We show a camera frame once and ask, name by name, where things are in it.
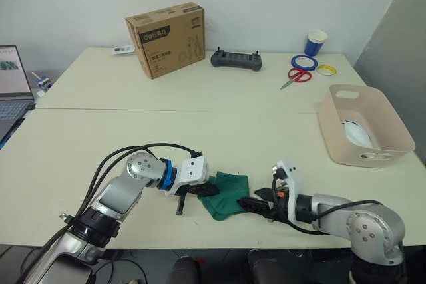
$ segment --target gray wall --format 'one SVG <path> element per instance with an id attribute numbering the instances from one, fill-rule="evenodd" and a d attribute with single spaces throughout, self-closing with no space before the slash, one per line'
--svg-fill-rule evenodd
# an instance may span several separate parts
<path id="1" fill-rule="evenodd" d="M 426 159 L 426 0 L 393 0 L 355 64 L 382 90 Z"/>

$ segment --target basket handle hole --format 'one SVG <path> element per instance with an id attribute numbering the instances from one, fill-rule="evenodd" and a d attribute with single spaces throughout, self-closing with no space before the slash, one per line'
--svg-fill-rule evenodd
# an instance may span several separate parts
<path id="1" fill-rule="evenodd" d="M 359 97 L 359 92 L 341 90 L 337 91 L 335 96 L 338 98 L 356 99 L 357 97 Z"/>
<path id="2" fill-rule="evenodd" d="M 378 154 L 378 153 L 363 153 L 361 158 L 367 158 L 372 160 L 388 160 L 392 158 L 391 154 Z"/>

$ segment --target blue paper cup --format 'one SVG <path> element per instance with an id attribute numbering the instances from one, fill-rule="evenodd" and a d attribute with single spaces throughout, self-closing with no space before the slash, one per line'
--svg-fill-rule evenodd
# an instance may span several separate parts
<path id="1" fill-rule="evenodd" d="M 322 30 L 314 29 L 310 31 L 306 41 L 305 55 L 310 57 L 316 56 L 327 38 L 327 34 Z"/>

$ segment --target storage bin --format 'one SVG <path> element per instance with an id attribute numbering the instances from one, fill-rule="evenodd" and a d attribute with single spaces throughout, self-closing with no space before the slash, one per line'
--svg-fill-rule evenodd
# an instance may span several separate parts
<path id="1" fill-rule="evenodd" d="M 386 96 L 375 88 L 334 84 L 318 112 L 319 125 L 331 158 L 340 164 L 384 168 L 415 149 L 415 143 Z M 347 138 L 343 121 L 369 134 L 373 148 Z"/>

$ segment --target green cloth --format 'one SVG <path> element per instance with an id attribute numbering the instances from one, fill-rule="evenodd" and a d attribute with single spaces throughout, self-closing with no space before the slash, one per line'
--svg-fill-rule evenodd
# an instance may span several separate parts
<path id="1" fill-rule="evenodd" d="M 237 200 L 248 196 L 247 176 L 235 176 L 219 172 L 210 176 L 209 182 L 220 190 L 215 196 L 198 196 L 203 206 L 216 221 L 223 221 L 234 214 L 245 213 Z"/>

